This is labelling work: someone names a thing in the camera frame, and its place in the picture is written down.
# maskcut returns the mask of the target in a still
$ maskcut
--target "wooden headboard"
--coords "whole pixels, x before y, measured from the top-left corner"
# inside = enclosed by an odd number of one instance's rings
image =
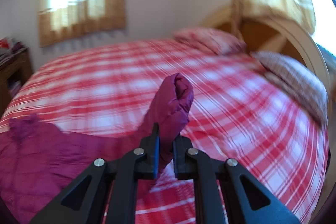
[[[230,7],[223,6],[215,10],[200,26],[230,32]],[[268,50],[298,60],[322,81],[330,94],[330,77],[322,54],[310,34],[298,24],[278,18],[261,18],[244,20],[240,30],[248,52]]]

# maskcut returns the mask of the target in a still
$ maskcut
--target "pillow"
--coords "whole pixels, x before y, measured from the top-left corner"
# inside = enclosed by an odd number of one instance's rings
[[[174,32],[174,39],[205,53],[217,55],[245,52],[246,44],[234,35],[212,28],[193,27]]]
[[[293,96],[322,125],[328,122],[328,94],[323,83],[297,60],[275,52],[251,53],[275,75],[265,77]]]

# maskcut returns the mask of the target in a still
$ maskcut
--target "folded clothes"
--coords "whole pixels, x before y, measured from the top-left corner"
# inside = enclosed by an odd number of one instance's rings
[[[159,175],[172,160],[172,142],[189,122],[193,89],[180,74],[164,79],[137,131],[104,138],[62,133],[36,115],[13,119],[0,134],[0,196],[13,216],[27,224],[96,158],[114,160],[137,148],[155,122],[160,131]],[[155,181],[139,181],[143,197]]]

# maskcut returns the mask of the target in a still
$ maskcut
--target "wooden nightstand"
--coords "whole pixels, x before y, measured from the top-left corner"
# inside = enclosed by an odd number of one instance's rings
[[[32,74],[33,70],[27,48],[19,50],[12,58],[0,65],[0,117],[12,100],[8,80],[16,78],[23,85]]]

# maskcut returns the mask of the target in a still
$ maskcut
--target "plaid bedspread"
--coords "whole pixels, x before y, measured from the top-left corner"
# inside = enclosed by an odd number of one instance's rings
[[[247,54],[207,55],[174,40],[122,43],[58,58],[39,69],[0,121],[31,113],[61,130],[131,134],[163,79],[176,72],[194,87],[182,135],[210,157],[234,157],[307,223],[325,177],[328,139],[294,100],[259,74]],[[137,202],[136,223],[195,222],[192,181],[177,181],[170,163]]]

